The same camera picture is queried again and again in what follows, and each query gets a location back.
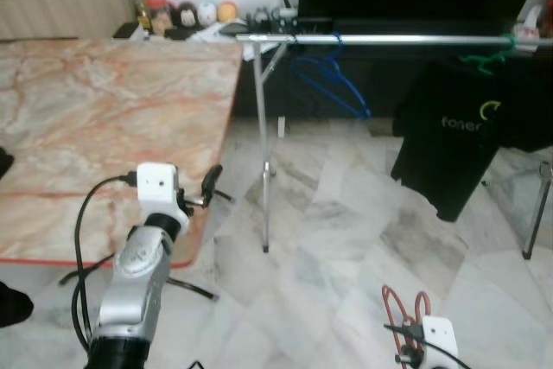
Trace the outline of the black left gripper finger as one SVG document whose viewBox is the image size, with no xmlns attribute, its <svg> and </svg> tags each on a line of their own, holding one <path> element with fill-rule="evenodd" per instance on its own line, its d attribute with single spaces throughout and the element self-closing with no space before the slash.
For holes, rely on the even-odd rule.
<svg viewBox="0 0 553 369">
<path fill-rule="evenodd" d="M 213 197 L 219 192 L 217 190 L 218 179 L 220 179 L 224 167 L 221 164 L 213 165 L 212 168 L 206 172 L 204 180 L 200 184 L 199 200 L 202 207 L 209 207 Z"/>
</svg>

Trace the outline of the red plastic hanger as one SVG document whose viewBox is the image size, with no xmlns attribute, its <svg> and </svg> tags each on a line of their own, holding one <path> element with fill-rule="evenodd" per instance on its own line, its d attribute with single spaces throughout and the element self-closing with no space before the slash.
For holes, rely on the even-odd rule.
<svg viewBox="0 0 553 369">
<path fill-rule="evenodd" d="M 419 291 L 415 297 L 414 308 L 409 311 L 399 297 L 397 291 L 388 285 L 382 286 L 382 299 L 385 306 L 385 314 L 387 314 L 387 325 L 392 333 L 392 327 L 403 325 L 405 322 L 422 322 L 424 316 L 431 313 L 430 296 L 427 291 Z M 392 341 L 398 352 L 398 337 L 397 334 L 392 334 Z"/>
</svg>

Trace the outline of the green plastic hanger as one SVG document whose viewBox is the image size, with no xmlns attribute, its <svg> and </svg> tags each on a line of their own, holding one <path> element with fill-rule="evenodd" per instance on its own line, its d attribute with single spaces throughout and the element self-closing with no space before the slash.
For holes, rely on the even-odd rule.
<svg viewBox="0 0 553 369">
<path fill-rule="evenodd" d="M 475 65 L 475 69 L 483 75 L 493 76 L 495 65 L 505 64 L 508 58 L 512 57 L 518 51 L 518 38 L 514 35 L 502 35 L 502 38 L 509 41 L 506 49 L 498 50 L 492 54 L 463 54 L 458 57 L 462 64 Z"/>
</svg>

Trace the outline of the marble top folding table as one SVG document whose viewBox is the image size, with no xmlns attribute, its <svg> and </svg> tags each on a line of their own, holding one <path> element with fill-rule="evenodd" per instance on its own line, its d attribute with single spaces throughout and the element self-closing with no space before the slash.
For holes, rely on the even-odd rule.
<svg viewBox="0 0 553 369">
<path fill-rule="evenodd" d="M 176 165 L 191 200 L 220 162 L 242 48 L 236 42 L 0 42 L 0 282 L 36 305 L 62 302 L 60 276 L 118 250 L 141 222 L 116 176 Z"/>
</svg>

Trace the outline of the white round plush toy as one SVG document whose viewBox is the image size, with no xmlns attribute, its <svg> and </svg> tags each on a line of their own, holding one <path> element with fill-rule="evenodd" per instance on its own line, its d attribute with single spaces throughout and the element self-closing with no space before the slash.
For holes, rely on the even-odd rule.
<svg viewBox="0 0 553 369">
<path fill-rule="evenodd" d="M 209 27 L 218 21 L 218 5 L 213 2 L 202 2 L 196 7 L 197 22 L 201 27 Z"/>
</svg>

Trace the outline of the black round plush toy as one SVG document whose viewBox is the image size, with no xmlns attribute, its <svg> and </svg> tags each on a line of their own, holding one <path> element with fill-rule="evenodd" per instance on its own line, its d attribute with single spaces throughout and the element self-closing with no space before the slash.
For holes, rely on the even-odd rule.
<svg viewBox="0 0 553 369">
<path fill-rule="evenodd" d="M 181 2 L 173 12 L 174 27 L 178 29 L 196 29 L 199 26 L 199 13 L 193 2 Z"/>
</svg>

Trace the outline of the black printed t-shirt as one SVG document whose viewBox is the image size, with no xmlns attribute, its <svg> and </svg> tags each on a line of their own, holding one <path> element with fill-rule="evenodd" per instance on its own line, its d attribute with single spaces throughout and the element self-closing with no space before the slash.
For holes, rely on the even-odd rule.
<svg viewBox="0 0 553 369">
<path fill-rule="evenodd" d="M 438 219 L 458 220 L 505 147 L 500 107 L 514 86 L 510 75 L 428 66 L 397 110 L 403 143 L 391 178 L 423 196 Z"/>
</svg>

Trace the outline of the red lid jar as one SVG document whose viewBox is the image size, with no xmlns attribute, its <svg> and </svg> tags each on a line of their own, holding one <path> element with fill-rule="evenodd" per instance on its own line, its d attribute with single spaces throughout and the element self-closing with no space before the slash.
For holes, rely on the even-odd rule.
<svg viewBox="0 0 553 369">
<path fill-rule="evenodd" d="M 149 11 L 150 33 L 165 37 L 167 30 L 174 28 L 173 10 L 169 0 L 145 0 Z"/>
</svg>

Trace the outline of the black TV cabinet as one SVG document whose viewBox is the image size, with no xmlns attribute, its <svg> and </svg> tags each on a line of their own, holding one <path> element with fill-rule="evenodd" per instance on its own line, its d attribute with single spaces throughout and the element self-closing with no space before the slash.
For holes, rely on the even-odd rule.
<svg viewBox="0 0 553 369">
<path fill-rule="evenodd" d="M 116 30 L 116 40 L 170 40 L 185 41 L 200 29 L 169 29 L 165 37 L 139 35 L 143 29 L 138 22 L 126 22 Z M 323 58 L 336 46 L 289 45 L 287 54 L 265 81 L 266 117 L 288 118 L 344 118 L 354 119 L 352 113 L 332 103 L 321 92 L 309 87 L 292 72 L 292 60 L 299 56 Z M 338 59 L 345 76 L 363 93 L 373 117 L 391 118 L 402 104 L 404 96 L 425 69 L 435 64 L 459 66 L 475 70 L 475 65 L 462 64 L 463 54 L 492 54 L 497 48 L 352 48 L 345 46 Z M 552 49 L 540 48 L 530 53 L 520 50 L 508 58 L 505 64 L 495 65 L 494 75 L 510 75 L 518 82 L 540 80 L 552 69 Z M 238 74 L 234 93 L 232 115 L 234 117 L 257 116 L 254 104 L 254 80 L 251 73 L 252 49 L 244 47 L 244 62 Z M 347 103 L 355 104 L 351 93 L 337 89 Z"/>
</svg>

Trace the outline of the silver metal clothes rack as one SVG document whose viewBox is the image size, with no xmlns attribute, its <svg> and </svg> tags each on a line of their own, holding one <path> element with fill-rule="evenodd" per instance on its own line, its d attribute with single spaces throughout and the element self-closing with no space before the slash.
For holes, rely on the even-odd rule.
<svg viewBox="0 0 553 369">
<path fill-rule="evenodd" d="M 241 34 L 234 41 L 252 49 L 251 73 L 254 80 L 254 104 L 257 112 L 257 128 L 261 150 L 260 173 L 262 191 L 261 250 L 271 250 L 271 164 L 272 145 L 270 126 L 266 119 L 265 81 L 287 54 L 289 45 L 352 46 L 352 48 L 503 48 L 515 52 L 518 48 L 553 48 L 552 38 L 477 35 L 264 35 Z"/>
</svg>

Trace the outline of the white tissue box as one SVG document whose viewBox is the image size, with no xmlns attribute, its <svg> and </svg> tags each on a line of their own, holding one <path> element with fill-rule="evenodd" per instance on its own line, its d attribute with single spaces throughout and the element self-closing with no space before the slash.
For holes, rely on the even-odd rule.
<svg viewBox="0 0 553 369">
<path fill-rule="evenodd" d="M 515 48 L 520 52 L 536 52 L 540 46 L 536 41 L 541 38 L 541 22 L 545 7 L 542 5 L 533 6 L 525 17 L 515 22 L 513 36 Z"/>
</svg>

